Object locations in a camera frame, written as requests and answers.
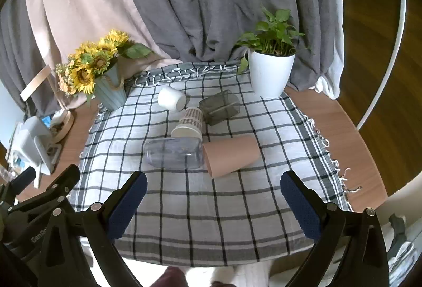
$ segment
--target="cloth fringe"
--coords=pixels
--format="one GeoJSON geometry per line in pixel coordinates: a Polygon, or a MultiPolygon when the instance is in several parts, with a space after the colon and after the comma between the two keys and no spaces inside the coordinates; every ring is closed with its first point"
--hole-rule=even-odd
{"type": "MultiPolygon", "coordinates": [[[[330,141],[327,138],[325,138],[325,137],[323,137],[321,135],[321,131],[319,129],[317,129],[317,127],[315,125],[315,120],[312,119],[312,118],[309,118],[307,115],[304,115],[304,117],[305,117],[305,120],[311,125],[311,127],[313,128],[313,130],[315,131],[315,133],[318,135],[318,138],[321,140],[322,145],[325,148],[328,148],[330,146],[330,141]]],[[[350,210],[353,211],[353,208],[350,205],[350,202],[349,202],[349,200],[347,198],[347,194],[349,194],[349,193],[357,193],[360,190],[362,190],[363,187],[362,186],[358,186],[357,188],[354,188],[354,189],[348,189],[346,187],[346,183],[345,183],[348,180],[348,179],[346,179],[346,172],[348,170],[351,170],[351,169],[350,168],[346,168],[344,170],[344,173],[342,175],[340,175],[339,174],[339,173],[341,173],[340,163],[338,162],[338,160],[331,158],[331,153],[330,152],[328,153],[328,157],[330,157],[331,163],[333,164],[333,166],[335,168],[335,171],[337,172],[337,176],[338,176],[338,178],[340,180],[341,186],[343,187],[343,191],[345,193],[344,196],[346,198],[346,202],[347,202],[348,206],[350,207],[350,210]]]]}
{"type": "Polygon", "coordinates": [[[184,79],[196,78],[200,79],[202,76],[212,72],[212,73],[223,73],[223,72],[232,72],[238,69],[238,65],[211,65],[211,66],[204,66],[204,67],[197,67],[197,68],[190,68],[190,69],[180,69],[174,68],[172,71],[168,73],[158,73],[155,75],[151,75],[150,72],[147,72],[146,76],[142,76],[145,78],[145,82],[139,83],[138,80],[141,77],[135,78],[134,86],[135,87],[149,87],[149,86],[156,86],[162,83],[172,83],[172,82],[180,82],[184,79]],[[168,76],[169,73],[177,73],[176,76],[170,77],[168,76]]]}

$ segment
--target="sunflower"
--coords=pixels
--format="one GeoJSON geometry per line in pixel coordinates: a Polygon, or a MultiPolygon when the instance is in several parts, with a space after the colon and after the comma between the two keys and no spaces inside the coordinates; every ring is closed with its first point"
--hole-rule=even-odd
{"type": "Polygon", "coordinates": [[[86,43],[82,43],[81,46],[79,48],[77,48],[75,50],[76,52],[76,57],[81,56],[81,54],[84,53],[94,53],[97,52],[98,48],[96,43],[93,43],[91,41],[87,41],[86,43]]]}
{"type": "Polygon", "coordinates": [[[117,46],[121,46],[129,40],[129,35],[122,31],[111,30],[105,38],[109,41],[116,42],[117,46]]]}
{"type": "Polygon", "coordinates": [[[72,70],[70,76],[77,91],[84,92],[85,94],[92,94],[94,92],[94,74],[89,65],[78,65],[72,70]]]}
{"type": "Polygon", "coordinates": [[[100,50],[110,51],[110,54],[112,55],[117,51],[116,42],[105,38],[100,38],[100,41],[97,43],[97,47],[100,50]]]}
{"type": "Polygon", "coordinates": [[[92,69],[94,70],[94,73],[96,75],[102,75],[105,73],[108,69],[108,66],[110,65],[110,60],[113,58],[113,55],[110,51],[99,51],[92,55],[94,60],[90,64],[92,69]]]}

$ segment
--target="plaid tablecloth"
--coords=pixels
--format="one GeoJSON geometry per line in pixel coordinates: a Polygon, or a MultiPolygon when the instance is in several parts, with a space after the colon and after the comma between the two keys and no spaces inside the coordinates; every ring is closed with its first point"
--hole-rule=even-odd
{"type": "Polygon", "coordinates": [[[122,239],[123,257],[163,265],[238,265],[309,248],[280,192],[280,176],[294,170],[325,201],[347,209],[329,154],[312,122],[288,95],[263,100],[248,73],[236,65],[183,63],[129,81],[126,104],[101,110],[81,154],[81,181],[72,193],[76,210],[103,202],[134,170],[144,172],[148,192],[122,239]],[[188,96],[188,106],[230,89],[240,114],[204,125],[203,141],[249,134],[261,158],[239,172],[212,180],[205,169],[156,169],[143,159],[149,139],[169,137],[181,114],[163,110],[157,96],[168,85],[188,96]]]}

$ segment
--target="white flower pot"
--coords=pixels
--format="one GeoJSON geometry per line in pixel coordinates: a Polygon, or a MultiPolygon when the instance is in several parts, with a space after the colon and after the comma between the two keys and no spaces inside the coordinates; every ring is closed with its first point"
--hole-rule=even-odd
{"type": "Polygon", "coordinates": [[[295,55],[277,57],[252,52],[249,72],[254,92],[263,98],[278,98],[289,80],[294,60],[295,55]]]}

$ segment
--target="white ceramic cup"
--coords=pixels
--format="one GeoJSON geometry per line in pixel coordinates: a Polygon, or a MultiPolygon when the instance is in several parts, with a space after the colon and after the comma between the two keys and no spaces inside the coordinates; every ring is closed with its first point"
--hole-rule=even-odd
{"type": "Polygon", "coordinates": [[[177,126],[171,132],[172,137],[197,137],[202,140],[203,114],[199,108],[189,107],[177,126]]]}
{"type": "Polygon", "coordinates": [[[165,86],[158,94],[158,104],[170,112],[180,112],[186,105],[186,95],[177,89],[165,86]]]}

